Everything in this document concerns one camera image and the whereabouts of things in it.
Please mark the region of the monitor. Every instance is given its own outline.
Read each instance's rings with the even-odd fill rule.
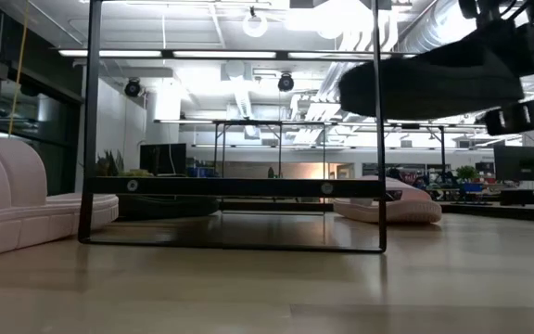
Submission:
[[[186,144],[142,145],[139,168],[154,175],[186,174]]]
[[[483,173],[494,173],[495,172],[494,167],[493,167],[493,162],[477,162],[475,164],[475,169],[478,172],[483,172]]]
[[[494,147],[496,178],[501,181],[534,181],[534,148]]]

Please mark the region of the black bar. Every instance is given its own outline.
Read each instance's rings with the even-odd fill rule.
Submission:
[[[382,251],[387,249],[387,180],[385,170],[385,114],[383,110],[383,98],[380,84],[380,33],[378,31],[378,0],[372,1],[372,13],[374,16],[374,28],[372,31],[375,51],[375,110],[376,130],[378,132],[378,242]]]
[[[446,182],[446,148],[444,147],[444,126],[440,126],[440,154],[442,155],[442,182]]]
[[[277,177],[282,178],[282,133],[284,132],[284,126],[279,125],[279,174]]]
[[[331,203],[288,203],[288,202],[246,202],[225,201],[220,204],[222,211],[245,212],[332,212]]]
[[[263,245],[263,244],[231,244],[222,242],[186,242],[186,241],[158,241],[158,240],[117,240],[104,238],[88,238],[85,243],[93,245],[110,246],[156,246],[156,247],[176,247],[176,248],[199,248],[199,249],[221,249],[221,250],[249,250],[249,251],[320,251],[338,252],[354,254],[381,254],[385,252],[381,249],[347,249],[336,246],[303,246],[303,245]]]
[[[228,128],[226,127],[226,125],[223,126],[223,131],[222,131],[222,177],[225,177],[226,175],[226,171],[225,171],[225,165],[226,165],[226,131],[228,130]]]
[[[186,177],[94,177],[87,192],[95,194],[257,196],[257,197],[384,197],[378,181],[286,180]]]
[[[327,179],[326,177],[326,125],[323,124],[323,179]]]
[[[83,193],[80,208],[78,239],[84,242],[90,237],[94,194],[88,191],[89,181],[95,177],[96,164],[96,121],[98,108],[98,74],[100,66],[100,20],[102,1],[90,0],[88,28],[88,59],[86,62],[86,90],[83,131]]]
[[[215,140],[213,143],[213,173],[218,172],[218,124],[215,124]]]

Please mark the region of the cable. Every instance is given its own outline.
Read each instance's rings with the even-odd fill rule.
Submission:
[[[502,13],[500,13],[500,17],[503,18],[504,15],[508,14],[508,12],[511,11],[512,8],[515,7],[515,5],[516,5],[516,0],[510,1],[510,5],[508,5],[508,7]]]
[[[172,124],[168,124],[168,138],[172,141],[172,131],[171,131]],[[174,161],[172,161],[172,144],[168,145],[168,158],[171,160],[171,166],[172,166],[172,173],[176,174],[176,169],[174,169]]]
[[[19,77],[22,74],[22,63],[24,61],[24,46],[26,45],[26,32],[28,31],[28,10],[29,9],[30,9],[30,1],[26,0],[26,8],[24,9],[24,31],[22,33],[22,43],[19,47],[18,75],[16,75],[16,92],[14,93],[14,102],[11,105],[11,115],[9,116],[9,129],[7,131],[7,138],[11,137],[11,132],[14,128],[14,114],[16,113],[16,104],[18,102],[18,93],[19,93]]]

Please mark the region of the security camera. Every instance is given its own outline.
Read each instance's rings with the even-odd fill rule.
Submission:
[[[280,92],[289,92],[294,89],[294,80],[290,73],[283,73],[277,84]]]
[[[145,89],[139,83],[139,78],[130,78],[129,82],[125,85],[125,95],[130,97],[140,97],[144,94]]]

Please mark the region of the fluorescent light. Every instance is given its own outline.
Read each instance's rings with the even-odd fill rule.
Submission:
[[[277,148],[269,145],[235,145],[237,148]]]
[[[372,60],[372,52],[288,52],[290,59],[323,59],[323,60]],[[380,55],[382,59],[389,58],[389,54]]]
[[[261,2],[261,1],[254,1],[254,0],[235,0],[235,1],[154,1],[154,0],[113,0],[110,1],[111,3],[124,3],[127,5],[132,6],[207,6],[207,5],[214,5],[214,6],[249,6],[253,5],[257,8],[269,8],[271,7],[270,2]]]
[[[156,122],[161,123],[172,123],[172,124],[212,124],[211,120],[156,120]]]
[[[275,59],[275,52],[269,51],[174,51],[175,58],[246,58]]]
[[[88,50],[59,50],[63,57],[87,57]],[[100,50],[102,58],[161,58],[162,52],[158,50]]]

